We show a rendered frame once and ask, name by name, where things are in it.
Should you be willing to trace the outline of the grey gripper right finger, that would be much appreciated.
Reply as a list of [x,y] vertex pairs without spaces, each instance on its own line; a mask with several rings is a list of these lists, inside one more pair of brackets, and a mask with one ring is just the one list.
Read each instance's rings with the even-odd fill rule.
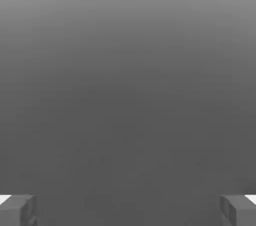
[[256,226],[256,194],[221,195],[221,226]]

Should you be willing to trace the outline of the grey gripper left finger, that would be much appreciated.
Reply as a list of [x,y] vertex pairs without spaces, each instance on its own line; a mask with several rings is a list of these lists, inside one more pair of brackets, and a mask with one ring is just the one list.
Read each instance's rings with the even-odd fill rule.
[[37,197],[0,194],[0,226],[38,226]]

